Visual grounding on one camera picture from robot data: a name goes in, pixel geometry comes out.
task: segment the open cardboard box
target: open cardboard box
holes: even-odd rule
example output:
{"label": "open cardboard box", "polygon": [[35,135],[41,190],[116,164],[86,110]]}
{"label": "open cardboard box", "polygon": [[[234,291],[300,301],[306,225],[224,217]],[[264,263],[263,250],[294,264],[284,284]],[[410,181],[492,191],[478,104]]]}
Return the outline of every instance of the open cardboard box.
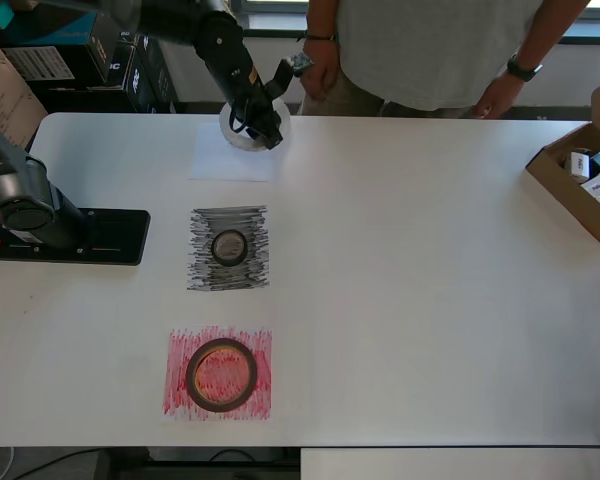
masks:
{"label": "open cardboard box", "polygon": [[591,95],[591,110],[591,123],[544,147],[527,171],[600,242],[600,204],[562,168],[565,155],[575,148],[600,151],[600,87]]}

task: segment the man's hand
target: man's hand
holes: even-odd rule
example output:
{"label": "man's hand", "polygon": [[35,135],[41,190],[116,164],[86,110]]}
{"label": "man's hand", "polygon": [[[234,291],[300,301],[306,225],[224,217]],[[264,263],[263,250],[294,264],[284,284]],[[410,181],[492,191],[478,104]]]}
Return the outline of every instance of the man's hand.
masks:
{"label": "man's hand", "polygon": [[524,81],[505,72],[497,77],[482,94],[473,109],[475,118],[496,119],[513,106]]}
{"label": "man's hand", "polygon": [[314,65],[302,75],[300,83],[312,99],[322,102],[338,76],[338,45],[332,40],[306,40],[303,50]]}

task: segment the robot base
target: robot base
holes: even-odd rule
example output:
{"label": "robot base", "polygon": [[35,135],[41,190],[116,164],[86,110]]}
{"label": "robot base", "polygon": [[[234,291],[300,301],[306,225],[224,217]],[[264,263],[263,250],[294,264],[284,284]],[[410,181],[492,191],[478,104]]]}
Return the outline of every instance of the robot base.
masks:
{"label": "robot base", "polygon": [[27,243],[0,228],[0,260],[136,266],[142,260],[151,216],[144,210],[81,208],[89,237],[75,250]]}

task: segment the man's arm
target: man's arm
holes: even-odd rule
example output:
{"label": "man's arm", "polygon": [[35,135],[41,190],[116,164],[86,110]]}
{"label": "man's arm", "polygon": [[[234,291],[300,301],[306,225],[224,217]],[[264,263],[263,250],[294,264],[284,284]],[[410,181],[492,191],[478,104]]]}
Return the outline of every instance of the man's arm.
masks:
{"label": "man's arm", "polygon": [[[336,13],[339,0],[309,0],[307,33],[329,38],[336,33]],[[334,40],[305,40],[304,52],[314,65],[300,79],[307,94],[314,100],[324,100],[338,76],[338,46]]]}
{"label": "man's arm", "polygon": [[[516,55],[518,66],[523,70],[533,70],[540,65],[588,4],[589,0],[544,0]],[[474,115],[499,118],[511,108],[523,86],[523,80],[503,73],[487,87],[474,109]]]}

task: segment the wall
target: wall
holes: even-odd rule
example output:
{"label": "wall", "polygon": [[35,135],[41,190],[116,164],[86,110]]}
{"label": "wall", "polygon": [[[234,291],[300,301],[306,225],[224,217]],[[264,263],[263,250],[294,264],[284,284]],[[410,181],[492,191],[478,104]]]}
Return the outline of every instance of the wall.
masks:
{"label": "wall", "polygon": [[[264,81],[274,74],[282,57],[299,51],[294,39],[247,38],[247,48]],[[222,94],[193,47],[163,45],[178,96],[183,102],[221,102]],[[545,60],[545,68],[520,97],[519,105],[589,105],[591,92],[600,85],[600,46],[558,45]],[[297,80],[284,96],[299,103],[303,91]]]}

